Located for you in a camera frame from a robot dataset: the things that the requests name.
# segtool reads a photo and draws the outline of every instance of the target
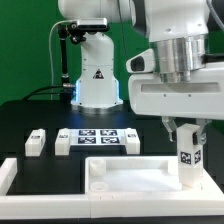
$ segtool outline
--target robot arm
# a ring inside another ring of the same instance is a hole
[[[58,7],[69,20],[106,18],[108,22],[120,22],[120,14],[123,21],[130,18],[129,0],[58,0]]]

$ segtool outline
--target green wall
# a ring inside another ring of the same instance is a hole
[[[0,105],[8,100],[21,99],[31,91],[51,84],[48,37],[52,25],[62,19],[57,0],[0,1]],[[120,97],[126,100],[129,75],[125,62],[127,58],[144,51],[148,41],[135,33],[128,23],[124,24],[124,30],[127,57],[121,25],[111,25],[108,35],[115,43],[115,76],[120,81]],[[60,83],[60,47],[56,33],[52,43],[55,83]],[[68,45],[69,71],[75,81],[80,76],[80,46]],[[211,53],[224,52],[224,34],[210,33],[209,48]],[[223,122],[214,122],[214,125],[224,130]]]

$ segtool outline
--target black tabletop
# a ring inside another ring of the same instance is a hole
[[[194,123],[177,119],[178,126]],[[46,144],[38,158],[25,157],[25,142],[34,129],[46,130]],[[124,146],[107,146],[103,150],[88,146],[71,148],[67,157],[55,157],[54,143],[59,129],[126,129],[137,130],[141,155],[176,155],[176,143],[169,141],[161,118],[136,116],[125,102],[121,112],[90,115],[73,111],[59,101],[10,101],[0,107],[0,161],[18,159],[18,173],[8,195],[83,194],[85,158],[89,156],[125,156]],[[208,128],[204,146],[204,164],[220,188],[224,184],[224,136]],[[94,220],[28,220],[16,223],[224,223],[223,217],[155,217]]]

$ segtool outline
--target white block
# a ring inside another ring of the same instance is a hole
[[[16,176],[17,160],[6,159],[0,168],[0,196],[5,196]]]
[[[43,129],[33,130],[26,141],[26,156],[40,156],[46,141],[46,132]]]
[[[193,144],[193,134],[200,127],[185,124],[177,129],[179,180],[185,186],[198,187],[203,177],[203,147]]]
[[[125,146],[127,154],[140,154],[140,141],[135,129],[125,129]]]
[[[91,176],[101,177],[107,172],[107,164],[104,159],[92,159],[89,164],[89,172]]]
[[[71,131],[69,129],[65,128],[65,129],[59,130],[57,139],[55,141],[55,155],[56,156],[69,155],[70,137],[71,137]]]

